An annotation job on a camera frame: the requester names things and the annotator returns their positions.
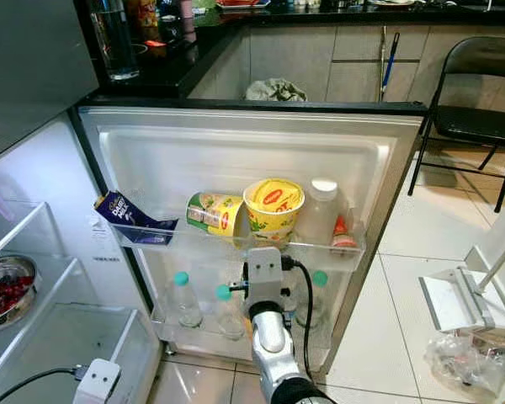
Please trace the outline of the silver fridge door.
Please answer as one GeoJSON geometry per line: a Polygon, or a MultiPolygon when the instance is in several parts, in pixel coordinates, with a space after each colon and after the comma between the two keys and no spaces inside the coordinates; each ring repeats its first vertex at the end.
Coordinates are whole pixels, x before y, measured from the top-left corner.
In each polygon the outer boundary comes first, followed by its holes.
{"type": "Polygon", "coordinates": [[[345,198],[341,215],[358,247],[334,253],[329,246],[300,242],[296,231],[280,247],[310,273],[328,274],[325,323],[294,323],[296,347],[309,349],[315,374],[328,373],[400,193],[426,108],[99,96],[79,105],[77,113],[103,188],[121,192],[152,218],[178,219],[168,245],[141,245],[118,234],[155,305],[157,337],[180,353],[252,361],[248,335],[230,340],[219,331],[214,291],[238,281],[248,251],[263,245],[250,235],[249,222],[248,235],[233,238],[189,226],[190,197],[242,197],[263,178],[287,178],[303,189],[312,178],[337,181],[345,198]],[[177,322],[171,291],[178,272],[190,276],[203,313],[199,327],[177,322]]]}

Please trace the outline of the green yellow noodle cup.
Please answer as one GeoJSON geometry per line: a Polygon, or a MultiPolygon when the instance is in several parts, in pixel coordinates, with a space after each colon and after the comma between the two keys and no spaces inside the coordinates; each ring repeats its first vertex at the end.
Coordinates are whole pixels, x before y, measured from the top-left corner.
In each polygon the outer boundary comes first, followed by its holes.
{"type": "Polygon", "coordinates": [[[238,195],[195,193],[188,200],[184,218],[189,226],[221,237],[244,237],[249,233],[247,209],[238,195]]]}

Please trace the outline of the clear white-capped bottle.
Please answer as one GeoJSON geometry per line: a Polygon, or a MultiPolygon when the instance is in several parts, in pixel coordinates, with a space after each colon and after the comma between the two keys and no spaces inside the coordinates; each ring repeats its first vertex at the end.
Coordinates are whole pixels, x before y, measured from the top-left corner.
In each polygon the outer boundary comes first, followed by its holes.
{"type": "Polygon", "coordinates": [[[296,235],[306,245],[332,246],[338,216],[345,198],[332,178],[312,178],[304,189],[304,204],[296,223],[296,235]]]}

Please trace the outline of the small red sauce bottle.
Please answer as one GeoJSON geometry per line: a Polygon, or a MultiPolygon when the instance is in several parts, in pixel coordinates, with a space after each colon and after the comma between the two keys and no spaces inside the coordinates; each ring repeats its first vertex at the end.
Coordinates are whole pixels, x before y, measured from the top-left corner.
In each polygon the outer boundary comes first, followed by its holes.
{"type": "Polygon", "coordinates": [[[334,224],[330,247],[335,253],[348,253],[349,250],[358,247],[358,242],[354,236],[349,234],[344,215],[341,213],[337,215],[336,224],[334,224]]]}

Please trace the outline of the purple chocolate bar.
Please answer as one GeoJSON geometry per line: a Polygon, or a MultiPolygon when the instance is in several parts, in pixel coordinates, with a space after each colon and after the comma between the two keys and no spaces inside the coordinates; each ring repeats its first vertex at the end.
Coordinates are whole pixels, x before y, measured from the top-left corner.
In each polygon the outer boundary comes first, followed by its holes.
{"type": "Polygon", "coordinates": [[[98,197],[93,208],[130,242],[141,245],[168,245],[178,223],[177,218],[153,219],[117,191],[98,197]]]}

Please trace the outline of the grey-green crumpled bag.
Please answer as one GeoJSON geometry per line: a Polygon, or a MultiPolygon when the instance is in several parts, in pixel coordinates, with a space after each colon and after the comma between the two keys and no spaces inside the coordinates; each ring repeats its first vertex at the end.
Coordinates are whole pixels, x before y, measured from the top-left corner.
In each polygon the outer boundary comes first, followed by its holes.
{"type": "Polygon", "coordinates": [[[292,101],[292,103],[305,103],[306,92],[298,88],[294,82],[286,78],[265,78],[252,82],[244,93],[245,100],[252,101],[292,101]]]}

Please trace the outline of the white dustpan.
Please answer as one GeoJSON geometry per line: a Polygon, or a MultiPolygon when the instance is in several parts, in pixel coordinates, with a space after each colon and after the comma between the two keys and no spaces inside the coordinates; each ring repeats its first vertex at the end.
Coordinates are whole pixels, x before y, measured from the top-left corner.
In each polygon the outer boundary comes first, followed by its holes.
{"type": "Polygon", "coordinates": [[[483,333],[505,338],[505,231],[475,245],[463,264],[418,278],[433,325],[441,333],[483,333]]]}

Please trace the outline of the black kitchen countertop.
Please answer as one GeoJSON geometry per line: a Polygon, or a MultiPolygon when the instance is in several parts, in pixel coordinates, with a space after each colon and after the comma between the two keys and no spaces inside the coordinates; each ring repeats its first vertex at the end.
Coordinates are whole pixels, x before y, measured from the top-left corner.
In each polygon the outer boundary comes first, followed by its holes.
{"type": "Polygon", "coordinates": [[[245,28],[279,28],[304,26],[346,26],[346,24],[475,24],[505,27],[505,0],[492,0],[485,11],[476,0],[463,0],[461,5],[424,3],[407,8],[380,7],[366,3],[360,7],[334,8],[329,1],[318,10],[298,10],[282,0],[273,0],[264,8],[216,8],[205,17],[218,17],[218,24],[195,28],[195,42],[180,44],[176,50],[167,47],[164,56],[138,56],[140,76],[114,81],[102,71],[101,61],[94,61],[99,92],[114,95],[155,95],[184,98],[194,91],[210,65],[223,54],[245,28]]]}

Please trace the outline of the steel bowl of red berries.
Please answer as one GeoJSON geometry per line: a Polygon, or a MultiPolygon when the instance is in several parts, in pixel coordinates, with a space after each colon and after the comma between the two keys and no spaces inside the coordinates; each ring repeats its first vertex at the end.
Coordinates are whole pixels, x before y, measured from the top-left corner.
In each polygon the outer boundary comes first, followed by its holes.
{"type": "Polygon", "coordinates": [[[0,257],[0,330],[20,320],[35,297],[35,261],[25,255],[0,257]]]}

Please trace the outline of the clear plastic bag with litter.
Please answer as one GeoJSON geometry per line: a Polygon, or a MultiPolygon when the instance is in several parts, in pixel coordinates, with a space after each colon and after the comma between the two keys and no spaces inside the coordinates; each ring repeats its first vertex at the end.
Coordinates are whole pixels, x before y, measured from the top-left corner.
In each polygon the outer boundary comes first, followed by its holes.
{"type": "Polygon", "coordinates": [[[429,340],[424,358],[441,384],[479,399],[505,384],[505,338],[455,330],[429,340]]]}

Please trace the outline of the beige kitchen base cabinets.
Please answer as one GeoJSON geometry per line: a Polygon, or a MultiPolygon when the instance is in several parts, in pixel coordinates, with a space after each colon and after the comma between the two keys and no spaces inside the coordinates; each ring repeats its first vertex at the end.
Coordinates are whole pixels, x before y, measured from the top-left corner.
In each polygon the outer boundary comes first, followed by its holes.
{"type": "MultiPolygon", "coordinates": [[[[463,39],[505,37],[505,27],[473,24],[388,24],[400,34],[387,103],[429,103],[446,54],[463,39]]],[[[382,27],[376,24],[242,29],[223,50],[191,98],[242,99],[265,78],[286,78],[311,103],[376,101],[382,27]]]]}

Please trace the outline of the pink tall bottle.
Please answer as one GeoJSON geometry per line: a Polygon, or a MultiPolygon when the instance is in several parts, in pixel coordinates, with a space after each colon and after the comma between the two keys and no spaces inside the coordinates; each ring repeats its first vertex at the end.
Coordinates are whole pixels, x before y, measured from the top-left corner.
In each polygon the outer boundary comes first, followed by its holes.
{"type": "Polygon", "coordinates": [[[194,22],[194,0],[178,0],[180,8],[180,23],[182,23],[183,39],[186,43],[196,41],[194,22]]]}

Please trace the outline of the red tray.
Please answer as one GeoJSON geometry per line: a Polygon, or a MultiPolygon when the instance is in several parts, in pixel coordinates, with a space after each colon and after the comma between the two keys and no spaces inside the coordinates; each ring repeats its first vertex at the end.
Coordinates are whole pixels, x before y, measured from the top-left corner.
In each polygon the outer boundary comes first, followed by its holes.
{"type": "Polygon", "coordinates": [[[273,0],[215,0],[221,10],[241,11],[266,8],[273,0]]]}

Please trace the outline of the orange snack packet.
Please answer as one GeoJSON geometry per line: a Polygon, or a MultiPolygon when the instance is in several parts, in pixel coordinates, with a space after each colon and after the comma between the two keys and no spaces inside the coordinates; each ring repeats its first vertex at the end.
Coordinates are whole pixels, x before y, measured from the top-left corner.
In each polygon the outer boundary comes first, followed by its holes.
{"type": "Polygon", "coordinates": [[[159,0],[123,0],[132,37],[138,42],[159,41],[159,0]]]}

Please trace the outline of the black folding chair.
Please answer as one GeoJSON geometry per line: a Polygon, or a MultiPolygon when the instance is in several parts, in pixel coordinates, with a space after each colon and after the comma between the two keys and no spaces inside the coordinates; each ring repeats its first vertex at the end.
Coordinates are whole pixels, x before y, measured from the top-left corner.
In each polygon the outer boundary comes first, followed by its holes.
{"type": "MultiPolygon", "coordinates": [[[[482,166],[478,169],[461,167],[460,171],[465,173],[485,176],[484,166],[491,161],[499,147],[505,147],[505,112],[440,103],[441,93],[444,92],[446,77],[449,74],[505,78],[505,37],[464,39],[455,44],[446,54],[436,92],[433,94],[425,119],[419,126],[418,134],[421,143],[417,150],[417,161],[414,162],[407,196],[412,195],[422,166],[451,169],[450,166],[425,161],[425,151],[431,139],[430,130],[436,130],[441,135],[442,141],[491,147],[482,166]]],[[[505,201],[505,173],[488,173],[488,176],[502,178],[502,186],[500,186],[500,193],[493,210],[498,213],[505,201]]]]}

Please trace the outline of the silver freezer door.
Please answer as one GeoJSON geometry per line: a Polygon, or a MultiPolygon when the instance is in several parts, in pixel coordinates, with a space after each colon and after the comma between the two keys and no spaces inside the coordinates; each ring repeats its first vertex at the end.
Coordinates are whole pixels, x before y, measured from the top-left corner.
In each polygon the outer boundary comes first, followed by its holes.
{"type": "Polygon", "coordinates": [[[78,0],[0,0],[0,154],[96,88],[78,0]]]}

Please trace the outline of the wooden-handled broom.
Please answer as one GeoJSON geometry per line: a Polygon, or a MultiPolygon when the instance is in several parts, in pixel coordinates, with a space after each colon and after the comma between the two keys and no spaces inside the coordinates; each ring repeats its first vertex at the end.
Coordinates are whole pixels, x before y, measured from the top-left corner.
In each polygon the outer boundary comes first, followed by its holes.
{"type": "Polygon", "coordinates": [[[379,65],[377,65],[377,69],[379,69],[379,73],[377,73],[377,93],[376,93],[376,101],[380,103],[383,100],[385,93],[385,86],[383,83],[383,77],[385,73],[385,68],[387,67],[387,32],[386,26],[383,24],[382,26],[382,35],[380,35],[380,48],[379,48],[379,65]]]}

